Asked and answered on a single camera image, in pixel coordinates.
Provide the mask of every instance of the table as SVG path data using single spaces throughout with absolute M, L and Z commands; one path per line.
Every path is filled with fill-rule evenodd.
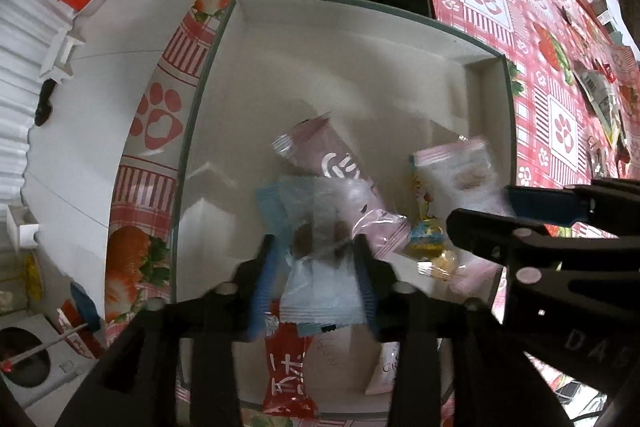
M 180 151 L 203 62 L 229 1 L 195 1 L 162 54 L 132 122 L 111 205 L 106 273 L 109 342 L 146 298 L 170 296 L 166 242 Z M 512 63 L 518 183 L 540 187 L 588 183 L 588 142 L 606 139 L 597 119 L 588 115 L 568 60 L 580 58 L 588 67 L 592 58 L 610 64 L 618 84 L 637 89 L 640 73 L 630 49 L 611 46 L 575 0 L 433 1 L 438 20 L 498 49 Z M 587 37 L 585 42 L 562 18 L 561 7 Z M 625 107 L 633 109 L 631 104 Z M 624 119 L 631 163 L 622 174 L 640 178 L 640 116 L 635 112 Z M 616 172 L 613 154 L 608 163 Z M 600 235 L 584 225 L 577 225 L 574 232 Z M 140 269 L 131 269 L 132 263 Z

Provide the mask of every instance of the washing machine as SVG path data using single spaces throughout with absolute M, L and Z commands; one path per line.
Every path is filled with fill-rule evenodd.
M 0 359 L 8 359 L 58 336 L 44 315 L 24 312 L 1 317 Z M 16 401 L 26 408 L 61 385 L 87 372 L 95 360 L 78 355 L 66 342 L 17 363 L 2 378 Z

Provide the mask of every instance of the open cardboard box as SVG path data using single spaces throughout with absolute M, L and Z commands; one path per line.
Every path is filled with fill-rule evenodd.
M 202 295 L 255 256 L 265 233 L 255 189 L 300 174 L 271 142 L 307 118 L 331 111 L 389 209 L 412 223 L 408 157 L 417 150 L 482 134 L 501 181 L 514 179 L 506 59 L 434 20 L 362 0 L 233 0 L 202 74 L 178 174 L 178 300 Z M 415 261 L 385 260 L 399 279 L 456 298 L 418 274 Z M 479 296 L 489 299 L 490 285 Z M 259 408 L 269 384 L 264 342 L 237 344 L 235 353 L 240 399 Z M 390 395 L 364 394 L 379 353 L 364 325 L 314 338 L 305 381 L 323 417 L 386 416 Z

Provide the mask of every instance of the white tile floor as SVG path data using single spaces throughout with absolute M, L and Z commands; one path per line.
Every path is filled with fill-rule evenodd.
M 107 0 L 76 21 L 86 44 L 53 93 L 50 120 L 30 132 L 24 197 L 38 237 L 50 314 L 68 277 L 102 312 L 111 193 L 140 97 L 161 52 L 194 0 Z

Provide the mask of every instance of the round black object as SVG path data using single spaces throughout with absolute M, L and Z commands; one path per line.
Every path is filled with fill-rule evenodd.
M 0 360 L 10 359 L 42 343 L 33 333 L 22 328 L 0 330 Z M 36 387 L 47 380 L 51 370 L 51 359 L 47 350 L 32 355 L 14 365 L 5 377 L 21 387 Z

